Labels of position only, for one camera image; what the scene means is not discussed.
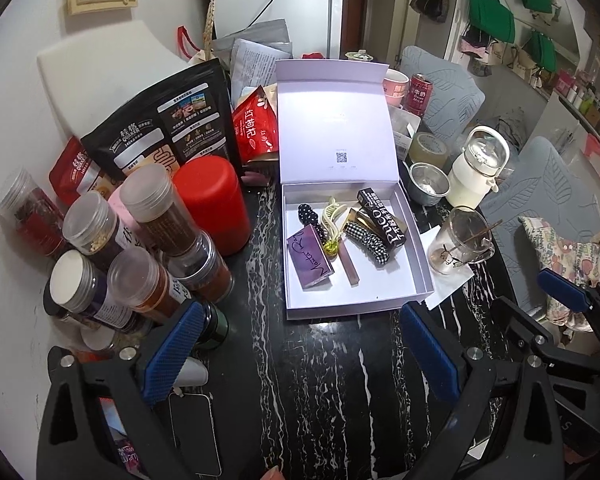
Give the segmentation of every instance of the box flap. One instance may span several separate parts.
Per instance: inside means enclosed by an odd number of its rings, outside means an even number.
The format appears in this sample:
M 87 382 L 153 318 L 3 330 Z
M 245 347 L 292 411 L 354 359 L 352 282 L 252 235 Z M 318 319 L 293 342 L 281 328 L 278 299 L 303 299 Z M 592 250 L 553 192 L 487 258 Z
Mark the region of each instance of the box flap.
M 338 59 L 276 62 L 282 184 L 398 182 L 382 89 L 387 68 Z

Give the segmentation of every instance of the red canister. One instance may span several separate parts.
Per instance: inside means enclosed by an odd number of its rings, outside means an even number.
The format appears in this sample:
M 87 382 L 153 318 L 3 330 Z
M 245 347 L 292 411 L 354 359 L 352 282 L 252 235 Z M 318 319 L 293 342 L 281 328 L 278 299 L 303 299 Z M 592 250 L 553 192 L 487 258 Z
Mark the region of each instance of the red canister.
M 432 93 L 433 83 L 422 74 L 414 74 L 407 94 L 407 111 L 418 117 L 424 117 Z
M 214 241 L 222 256 L 237 253 L 251 235 L 240 181 L 221 156 L 194 158 L 181 167 L 173 184 L 196 224 Z

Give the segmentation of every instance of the leaf pattern chair cover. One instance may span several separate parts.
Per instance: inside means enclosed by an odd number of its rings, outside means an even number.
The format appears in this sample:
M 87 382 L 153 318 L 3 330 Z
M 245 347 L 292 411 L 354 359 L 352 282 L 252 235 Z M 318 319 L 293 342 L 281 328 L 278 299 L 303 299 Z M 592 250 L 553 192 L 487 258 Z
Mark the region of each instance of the leaf pattern chair cover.
M 600 210 L 595 195 L 575 176 L 544 137 L 530 140 L 520 152 L 513 174 L 480 203 L 494 230 L 516 293 L 518 306 L 536 319 L 542 317 L 546 295 L 538 287 L 540 271 L 536 250 L 528 240 L 519 216 L 544 218 L 563 238 L 588 242 L 600 232 Z
M 484 94 L 460 65 L 411 45 L 402 51 L 400 71 L 409 78 L 422 74 L 433 83 L 424 123 L 447 147 L 456 142 L 484 102 Z

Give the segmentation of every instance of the refrigerator door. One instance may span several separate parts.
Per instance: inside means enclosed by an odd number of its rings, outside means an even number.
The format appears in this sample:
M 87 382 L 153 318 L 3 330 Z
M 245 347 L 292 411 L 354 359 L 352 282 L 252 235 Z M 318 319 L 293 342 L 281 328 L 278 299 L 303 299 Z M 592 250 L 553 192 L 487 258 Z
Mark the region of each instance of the refrigerator door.
M 216 0 L 216 35 L 223 38 L 243 30 L 270 0 Z M 340 57 L 342 0 L 273 0 L 257 22 L 284 18 L 294 57 L 320 52 Z

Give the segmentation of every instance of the red snack bag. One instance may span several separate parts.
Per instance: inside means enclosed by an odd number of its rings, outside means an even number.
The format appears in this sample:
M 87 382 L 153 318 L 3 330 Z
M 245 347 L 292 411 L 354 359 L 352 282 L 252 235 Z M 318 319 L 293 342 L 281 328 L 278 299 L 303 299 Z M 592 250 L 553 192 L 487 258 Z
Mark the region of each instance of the red snack bag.
M 87 155 L 80 141 L 71 137 L 58 161 L 49 172 L 49 182 L 56 195 L 67 207 L 92 189 L 108 200 L 120 185 L 111 180 Z
M 262 86 L 235 109 L 234 128 L 243 164 L 278 151 L 278 119 Z

